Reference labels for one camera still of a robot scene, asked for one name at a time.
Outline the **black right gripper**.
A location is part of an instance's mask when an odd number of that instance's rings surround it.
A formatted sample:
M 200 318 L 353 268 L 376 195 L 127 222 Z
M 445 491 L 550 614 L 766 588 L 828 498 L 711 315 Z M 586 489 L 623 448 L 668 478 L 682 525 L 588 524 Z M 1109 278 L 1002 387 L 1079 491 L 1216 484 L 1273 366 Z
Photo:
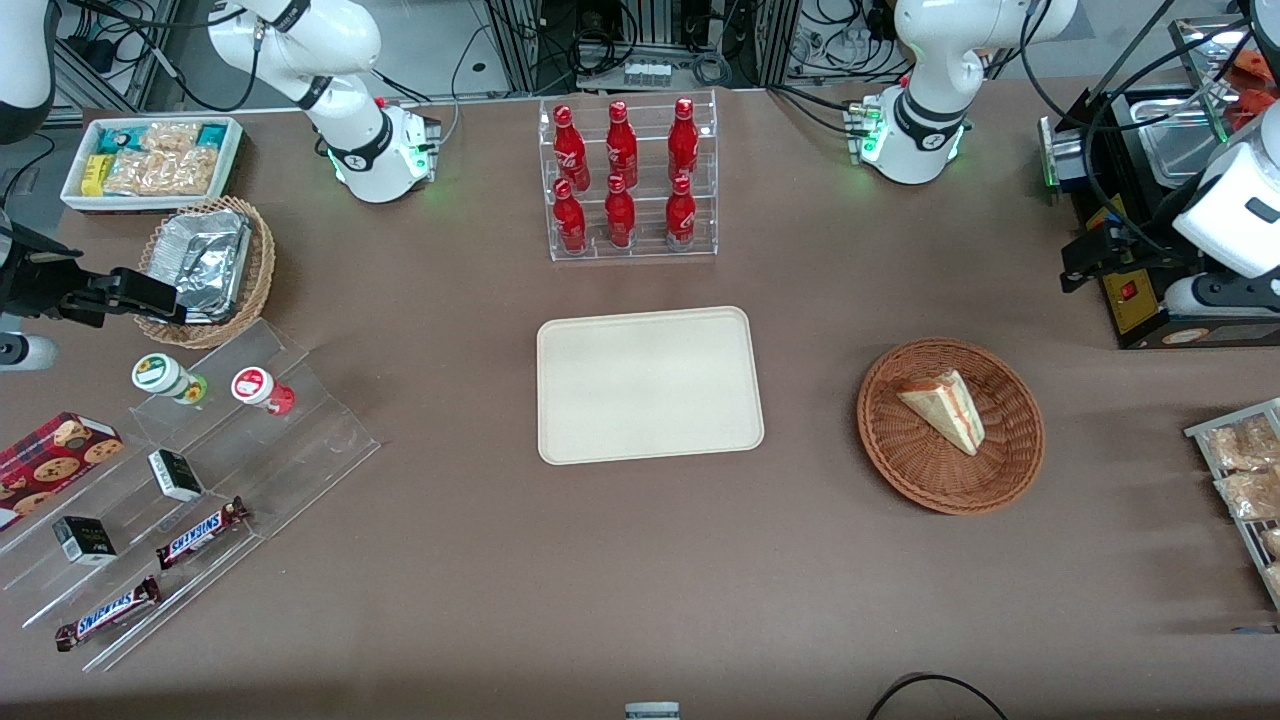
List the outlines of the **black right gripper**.
M 13 316 L 63 319 L 102 328 L 119 307 L 163 323 L 186 323 L 178 290 L 128 268 L 111 270 L 111 287 L 86 281 L 76 260 L 83 252 L 28 228 L 3 229 L 3 311 Z

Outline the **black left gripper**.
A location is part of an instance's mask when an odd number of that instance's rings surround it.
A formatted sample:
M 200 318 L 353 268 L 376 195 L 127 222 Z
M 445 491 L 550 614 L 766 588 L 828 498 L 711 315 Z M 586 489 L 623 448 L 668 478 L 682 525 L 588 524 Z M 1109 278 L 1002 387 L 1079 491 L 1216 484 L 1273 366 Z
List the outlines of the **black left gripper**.
M 1171 225 L 1093 228 L 1075 237 L 1075 258 L 1062 260 L 1061 291 L 1091 283 L 1100 266 L 1144 272 L 1152 283 L 1174 283 L 1203 272 L 1203 254 Z

